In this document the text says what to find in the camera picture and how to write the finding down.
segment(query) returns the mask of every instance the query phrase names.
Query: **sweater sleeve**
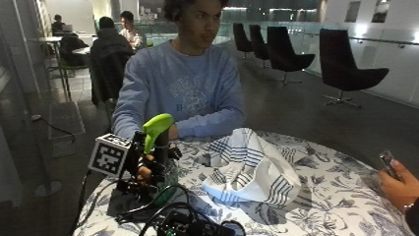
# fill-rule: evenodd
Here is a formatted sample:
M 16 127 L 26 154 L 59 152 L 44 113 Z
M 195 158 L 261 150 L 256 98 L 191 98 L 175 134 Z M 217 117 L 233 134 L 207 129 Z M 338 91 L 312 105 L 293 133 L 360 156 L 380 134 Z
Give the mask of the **sweater sleeve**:
M 149 98 L 148 74 L 144 68 L 147 60 L 143 51 L 127 62 L 124 85 L 113 115 L 113 132 L 127 139 L 132 139 L 144 124 L 145 102 Z
M 406 222 L 414 234 L 419 235 L 419 198 L 414 207 L 406 212 Z
M 236 60 L 228 55 L 220 65 L 221 85 L 213 101 L 215 113 L 176 122 L 180 138 L 229 135 L 244 125 L 244 101 Z

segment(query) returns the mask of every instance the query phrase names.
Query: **black cable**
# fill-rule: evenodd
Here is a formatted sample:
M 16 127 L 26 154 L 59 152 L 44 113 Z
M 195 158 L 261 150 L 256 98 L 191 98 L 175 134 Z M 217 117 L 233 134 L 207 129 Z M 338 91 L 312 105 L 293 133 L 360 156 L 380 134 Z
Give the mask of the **black cable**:
M 92 201 L 92 203 L 91 203 L 91 207 L 90 207 L 90 209 L 87 210 L 86 217 L 84 217 L 83 220 L 79 220 L 80 223 L 78 224 L 78 227 L 76 227 L 76 228 L 80 228 L 80 227 L 86 224 L 86 222 L 88 221 L 88 219 L 90 219 L 90 217 L 91 217 L 91 215 L 92 215 L 92 212 L 94 212 L 94 209 L 95 209 L 98 200 L 99 200 L 99 198 L 100 198 L 103 192 L 105 191 L 105 189 L 107 189 L 109 186 L 112 186 L 112 185 L 116 184 L 117 182 L 119 182 L 119 181 L 111 182 L 107 186 L 104 186 L 104 188 L 101 189 L 101 191 L 98 193 L 96 198 L 94 199 L 94 201 Z
M 236 220 L 225 220 L 220 225 L 224 226 L 224 224 L 227 224 L 227 223 L 236 224 L 241 228 L 241 231 L 244 232 L 244 236 L 246 236 L 245 227 L 241 225 L 240 222 L 237 222 Z
M 124 220 L 125 220 L 127 217 L 129 217 L 132 214 L 135 214 L 135 213 L 137 213 L 137 212 L 145 210 L 147 208 L 149 208 L 149 207 L 156 203 L 156 201 L 159 200 L 159 198 L 160 198 L 160 196 L 163 195 L 163 193 L 165 193 L 169 189 L 172 189 L 172 188 L 175 188 L 175 187 L 180 188 L 180 189 L 184 191 L 184 193 L 185 193 L 185 195 L 187 195 L 187 203 L 189 203 L 189 195 L 188 195 L 188 190 L 187 190 L 187 188 L 185 188 L 183 185 L 180 185 L 180 184 L 169 185 L 169 186 L 160 192 L 160 194 L 159 194 L 157 197 L 153 199 L 153 201 L 151 201 L 145 206 L 143 206 L 143 207 L 140 207 L 140 208 L 136 208 L 136 209 L 132 209 L 132 210 L 129 210 L 128 212 L 119 214 L 117 223 L 119 223 L 119 224 L 125 223 Z
M 70 233 L 68 235 L 74 235 L 74 232 L 78 228 L 78 223 L 79 223 L 79 219 L 80 219 L 80 214 L 82 214 L 82 210 L 83 210 L 83 206 L 84 206 L 84 196 L 86 196 L 86 191 L 87 191 L 87 183 L 88 183 L 88 176 L 92 174 L 92 170 L 90 169 L 84 178 L 83 178 L 83 183 L 82 183 L 82 191 L 80 191 L 80 197 L 79 197 L 79 208 L 78 208 L 78 215 L 74 221 L 74 224 L 71 226 L 70 229 Z
M 204 215 L 201 212 L 199 212 L 193 206 L 191 206 L 189 204 L 187 203 L 173 203 L 168 206 L 165 206 L 163 209 L 160 209 L 155 214 L 153 216 L 149 218 L 149 220 L 145 222 L 145 225 L 141 229 L 141 232 L 139 234 L 139 236 L 144 236 L 149 226 L 152 225 L 155 219 L 159 217 L 159 215 L 168 209 L 168 208 L 172 208 L 172 207 L 177 207 L 177 208 L 187 208 L 193 214 L 195 214 L 195 220 L 199 220 L 199 214 L 207 219 L 208 222 L 211 222 L 211 219 L 207 215 Z
M 50 122 L 48 122 L 46 119 L 43 119 L 42 117 L 40 117 L 39 119 L 34 120 L 32 122 L 36 122 L 36 121 L 39 121 L 39 120 L 43 120 L 43 121 L 48 124 L 48 126 L 50 126 L 52 129 L 55 129 L 55 130 L 58 130 L 58 131 L 66 133 L 67 135 L 71 135 L 71 137 L 72 137 L 71 143 L 75 144 L 76 137 L 75 137 L 75 135 L 74 135 L 71 132 L 68 132 L 68 131 L 66 131 L 66 130 L 58 128 L 58 127 L 55 127 L 54 125 L 51 125 Z

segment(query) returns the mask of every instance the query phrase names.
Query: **swivel chair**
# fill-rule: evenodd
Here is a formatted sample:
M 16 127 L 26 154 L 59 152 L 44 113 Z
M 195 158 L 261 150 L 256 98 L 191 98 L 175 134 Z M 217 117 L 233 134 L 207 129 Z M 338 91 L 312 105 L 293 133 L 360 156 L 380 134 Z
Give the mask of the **swivel chair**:
M 253 52 L 252 42 L 248 39 L 245 27 L 241 23 L 233 24 L 233 34 L 235 34 L 235 42 L 237 50 L 245 53 L 245 57 L 242 59 L 248 58 L 248 53 Z
M 326 103 L 348 103 L 357 107 L 361 105 L 350 102 L 352 97 L 344 97 L 344 91 L 369 89 L 380 84 L 389 73 L 389 69 L 358 69 L 354 59 L 349 32 L 341 29 L 322 29 L 320 31 L 320 62 L 324 84 L 340 90 L 340 96 L 329 98 Z
M 301 81 L 288 80 L 288 73 L 308 68 L 316 55 L 298 55 L 294 53 L 286 27 L 268 27 L 268 51 L 273 69 L 286 72 L 284 76 L 284 85 L 286 86 L 289 83 L 301 83 Z
M 265 60 L 269 60 L 270 56 L 268 52 L 268 44 L 265 43 L 264 37 L 261 34 L 261 27 L 258 25 L 250 25 L 249 29 L 250 29 L 250 39 L 252 39 L 252 47 L 254 51 L 254 56 L 260 58 L 264 62 L 261 69 L 270 68 L 265 64 Z

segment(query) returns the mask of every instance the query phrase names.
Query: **hand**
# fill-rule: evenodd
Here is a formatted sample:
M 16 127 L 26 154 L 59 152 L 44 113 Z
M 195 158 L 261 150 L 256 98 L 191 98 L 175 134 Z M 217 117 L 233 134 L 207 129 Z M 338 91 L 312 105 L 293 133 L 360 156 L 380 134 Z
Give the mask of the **hand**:
M 155 156 L 152 156 L 151 154 L 145 157 L 149 160 L 155 159 Z M 152 176 L 152 171 L 149 168 L 147 168 L 145 166 L 140 166 L 139 170 L 137 170 L 137 176 L 136 176 L 136 180 L 137 181 L 147 181 Z
M 403 211 L 403 206 L 415 203 L 419 198 L 419 180 L 398 160 L 394 160 L 391 165 L 402 181 L 395 180 L 386 170 L 382 170 L 378 173 L 381 188 L 394 206 Z
M 169 128 L 169 140 L 177 140 L 180 138 L 179 127 L 173 124 Z

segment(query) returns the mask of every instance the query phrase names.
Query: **floral tablecloth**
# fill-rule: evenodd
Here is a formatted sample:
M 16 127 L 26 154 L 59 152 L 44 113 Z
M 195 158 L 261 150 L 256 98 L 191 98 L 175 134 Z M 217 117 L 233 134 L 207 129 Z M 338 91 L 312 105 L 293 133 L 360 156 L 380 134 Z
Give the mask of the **floral tablecloth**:
M 337 150 L 285 135 L 257 132 L 277 148 L 306 148 L 306 157 L 294 164 L 301 191 L 285 207 L 264 203 L 223 203 L 203 189 L 213 169 L 203 165 L 205 148 L 215 139 L 185 139 L 177 142 L 184 154 L 180 160 L 180 183 L 191 191 L 195 209 L 223 223 L 239 221 L 248 235 L 414 235 L 403 215 L 383 197 L 378 172 Z M 79 228 L 74 235 L 139 235 L 141 223 L 116 222 L 117 213 L 139 207 L 131 196 L 115 191 L 116 179 L 107 178 L 87 200 Z M 184 202 L 177 191 L 171 202 Z M 147 235 L 156 235 L 148 230 Z

